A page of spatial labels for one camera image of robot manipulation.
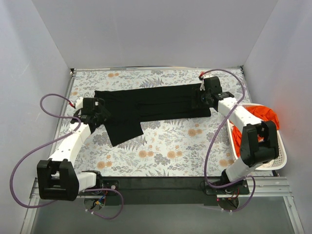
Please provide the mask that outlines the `black t shirt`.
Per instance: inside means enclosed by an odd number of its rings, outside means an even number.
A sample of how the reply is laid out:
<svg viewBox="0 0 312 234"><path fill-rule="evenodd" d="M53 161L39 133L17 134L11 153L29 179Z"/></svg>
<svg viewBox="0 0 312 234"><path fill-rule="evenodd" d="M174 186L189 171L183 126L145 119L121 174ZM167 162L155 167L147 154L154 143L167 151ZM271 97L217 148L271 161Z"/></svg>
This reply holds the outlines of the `black t shirt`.
<svg viewBox="0 0 312 234"><path fill-rule="evenodd" d="M113 146L143 134L142 122L210 117L208 107L192 107L198 84L119 91L95 91L111 116L104 126Z"/></svg>

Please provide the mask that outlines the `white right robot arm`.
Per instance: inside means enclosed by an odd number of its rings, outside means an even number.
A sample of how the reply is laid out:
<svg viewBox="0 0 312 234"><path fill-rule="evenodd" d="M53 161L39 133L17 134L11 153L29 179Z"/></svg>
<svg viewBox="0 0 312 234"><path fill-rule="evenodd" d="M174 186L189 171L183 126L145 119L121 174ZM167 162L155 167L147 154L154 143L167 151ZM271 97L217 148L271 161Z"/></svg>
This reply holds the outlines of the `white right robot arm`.
<svg viewBox="0 0 312 234"><path fill-rule="evenodd" d="M222 172L218 183L208 182L211 187L231 194L250 172L278 158L277 128L273 121L264 121L239 105L230 92L223 92L218 77L200 80L200 88L195 91L196 103L213 107L225 116L222 125L229 120L241 133L239 159Z"/></svg>

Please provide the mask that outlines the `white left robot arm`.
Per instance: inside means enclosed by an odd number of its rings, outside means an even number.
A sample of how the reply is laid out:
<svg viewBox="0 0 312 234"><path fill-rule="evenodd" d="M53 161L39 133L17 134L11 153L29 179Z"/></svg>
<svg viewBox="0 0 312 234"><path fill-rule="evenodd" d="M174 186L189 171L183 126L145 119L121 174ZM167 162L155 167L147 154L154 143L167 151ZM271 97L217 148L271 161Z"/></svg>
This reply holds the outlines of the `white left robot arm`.
<svg viewBox="0 0 312 234"><path fill-rule="evenodd" d="M110 117L105 101L97 97L81 97L73 105L67 136L47 160L37 164L39 196L46 200L73 201L80 192L98 195L104 184L98 171L76 173L75 160L86 139Z"/></svg>

